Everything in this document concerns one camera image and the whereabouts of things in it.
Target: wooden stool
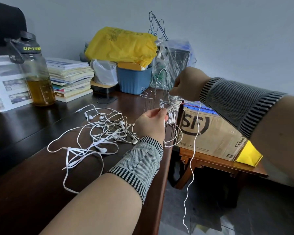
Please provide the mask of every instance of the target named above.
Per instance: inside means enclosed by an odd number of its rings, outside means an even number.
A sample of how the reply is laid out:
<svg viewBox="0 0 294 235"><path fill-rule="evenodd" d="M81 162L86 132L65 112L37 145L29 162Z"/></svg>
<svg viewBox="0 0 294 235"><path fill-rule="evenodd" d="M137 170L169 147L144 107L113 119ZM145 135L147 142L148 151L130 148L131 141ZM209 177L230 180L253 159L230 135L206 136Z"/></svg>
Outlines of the wooden stool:
<svg viewBox="0 0 294 235"><path fill-rule="evenodd" d="M239 192L245 184L248 175L253 174L256 176L267 177L267 173L263 168L261 162L256 167L249 166L240 162L230 162L222 158L213 157L203 153L196 152L190 167L190 161L193 156L193 151L180 148L181 166L186 167L184 170L180 167L180 178L177 180L174 188L182 189L188 182L192 175L192 170L203 168L204 166L222 170L230 173L231 177L235 177L235 183L230 185L229 193L226 198L225 204L229 207L236 207Z"/></svg>

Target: sf logo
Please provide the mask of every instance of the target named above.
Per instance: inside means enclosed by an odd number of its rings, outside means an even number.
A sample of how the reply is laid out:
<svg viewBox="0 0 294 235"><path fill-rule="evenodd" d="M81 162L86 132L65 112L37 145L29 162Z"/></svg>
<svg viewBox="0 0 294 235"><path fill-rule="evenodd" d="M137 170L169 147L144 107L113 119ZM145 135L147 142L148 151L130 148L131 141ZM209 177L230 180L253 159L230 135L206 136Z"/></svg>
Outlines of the sf logo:
<svg viewBox="0 0 294 235"><path fill-rule="evenodd" d="M192 115L184 114L182 126L185 127L185 128L188 128L191 125L190 121L187 118L190 118L190 120L191 120ZM197 120L200 120L200 121L204 122L204 118L202 118L200 116L198 116L198 117L194 116L193 121L192 121L192 125L191 125L191 129L194 129L195 125L197 125L197 122L196 122ZM205 116L205 125L204 125L203 129L200 130L199 135L203 134L203 133L205 133L207 131L207 129L209 127L209 123L210 123L210 118ZM197 134L197 132L196 133L187 132L187 131L183 130L182 128L181 128L181 131L184 134L188 134L188 135L196 135Z"/></svg>

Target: transparent plastic bag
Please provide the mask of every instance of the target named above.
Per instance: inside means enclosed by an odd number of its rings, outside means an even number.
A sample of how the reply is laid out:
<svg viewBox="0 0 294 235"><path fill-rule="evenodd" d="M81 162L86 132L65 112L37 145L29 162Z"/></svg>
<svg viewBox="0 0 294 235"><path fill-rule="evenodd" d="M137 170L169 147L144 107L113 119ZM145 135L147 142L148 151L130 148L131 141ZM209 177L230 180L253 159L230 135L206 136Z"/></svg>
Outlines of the transparent plastic bag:
<svg viewBox="0 0 294 235"><path fill-rule="evenodd" d="M174 86L175 79L185 67L195 66L195 54L187 39L169 39L167 41L158 39L157 45L159 49L152 62L150 86L170 90ZM162 71L157 81L158 74L163 68L168 73L168 79L166 79L165 72Z"/></svg>
<svg viewBox="0 0 294 235"><path fill-rule="evenodd" d="M109 86L114 86L118 83L116 63L94 59L90 65L94 69L97 83Z"/></svg>

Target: hand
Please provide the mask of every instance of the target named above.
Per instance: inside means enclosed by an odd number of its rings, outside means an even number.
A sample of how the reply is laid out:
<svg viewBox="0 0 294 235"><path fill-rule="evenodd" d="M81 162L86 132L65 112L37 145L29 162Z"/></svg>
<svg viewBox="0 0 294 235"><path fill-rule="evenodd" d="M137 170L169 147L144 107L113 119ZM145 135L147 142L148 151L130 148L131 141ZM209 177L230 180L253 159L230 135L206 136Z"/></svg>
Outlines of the hand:
<svg viewBox="0 0 294 235"><path fill-rule="evenodd" d="M139 138L149 136L161 145L165 140L164 121L168 120L165 108L146 111L135 121L135 130Z"/></svg>
<svg viewBox="0 0 294 235"><path fill-rule="evenodd" d="M202 70L186 67L175 79L169 94L192 102L199 101L200 92L210 79Z"/></svg>

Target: floor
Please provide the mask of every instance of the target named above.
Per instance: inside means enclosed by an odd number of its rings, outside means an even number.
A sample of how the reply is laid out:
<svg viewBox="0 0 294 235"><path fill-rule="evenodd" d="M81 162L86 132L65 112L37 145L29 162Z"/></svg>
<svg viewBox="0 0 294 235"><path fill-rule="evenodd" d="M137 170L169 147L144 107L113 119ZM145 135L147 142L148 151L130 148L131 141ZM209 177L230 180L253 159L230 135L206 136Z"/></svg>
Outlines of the floor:
<svg viewBox="0 0 294 235"><path fill-rule="evenodd" d="M175 177L178 175L176 163ZM187 190L167 183L158 235L294 235L294 188L262 178L251 178L235 209L219 205L226 191L227 173L196 169L189 187L185 224L183 201Z"/></svg>

